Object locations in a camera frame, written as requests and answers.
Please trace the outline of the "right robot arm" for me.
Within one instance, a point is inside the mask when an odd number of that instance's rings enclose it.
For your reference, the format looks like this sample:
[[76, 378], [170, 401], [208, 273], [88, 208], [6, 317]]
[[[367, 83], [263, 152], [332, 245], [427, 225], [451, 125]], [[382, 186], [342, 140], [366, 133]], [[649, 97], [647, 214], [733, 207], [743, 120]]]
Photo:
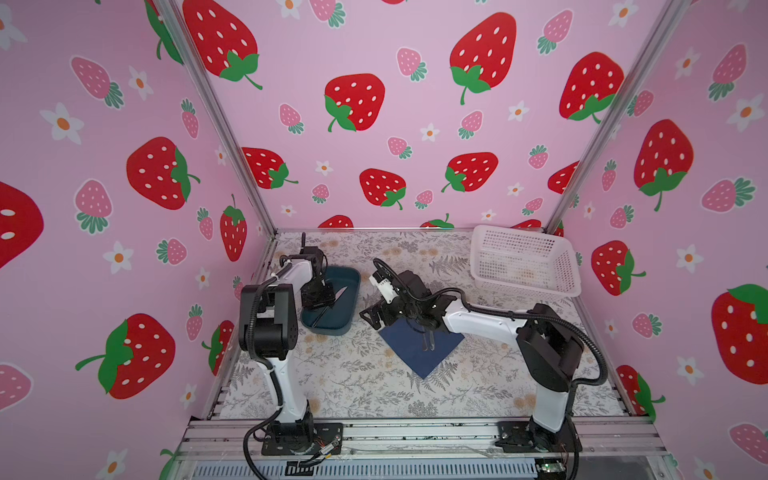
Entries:
[[409, 320], [425, 333], [474, 335], [518, 346], [536, 383], [536, 404], [528, 425], [498, 446], [513, 452], [578, 450], [568, 407], [584, 350], [578, 328], [541, 303], [528, 311], [505, 312], [471, 305], [457, 289], [419, 298], [388, 281], [378, 288], [382, 298], [360, 312], [377, 331]]

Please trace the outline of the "blue paper napkin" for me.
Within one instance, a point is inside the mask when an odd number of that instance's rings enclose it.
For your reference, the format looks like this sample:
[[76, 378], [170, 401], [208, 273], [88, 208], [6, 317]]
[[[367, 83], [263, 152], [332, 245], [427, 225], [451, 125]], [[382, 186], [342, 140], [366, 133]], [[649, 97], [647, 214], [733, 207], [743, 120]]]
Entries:
[[464, 340], [462, 334], [434, 332], [435, 350], [423, 351], [423, 330], [398, 320], [379, 331], [394, 353], [421, 379], [426, 379]]

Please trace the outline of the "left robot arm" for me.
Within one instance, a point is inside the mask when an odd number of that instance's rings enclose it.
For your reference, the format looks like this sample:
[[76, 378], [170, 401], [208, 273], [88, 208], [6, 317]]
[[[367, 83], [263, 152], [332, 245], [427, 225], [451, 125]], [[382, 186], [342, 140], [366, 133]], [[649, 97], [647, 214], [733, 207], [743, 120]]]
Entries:
[[275, 413], [263, 429], [265, 438], [278, 445], [304, 448], [315, 437], [309, 401], [296, 378], [293, 350], [303, 311], [334, 301], [326, 268], [325, 254], [311, 248], [282, 259], [277, 272], [246, 286], [241, 294], [238, 344], [266, 378]]

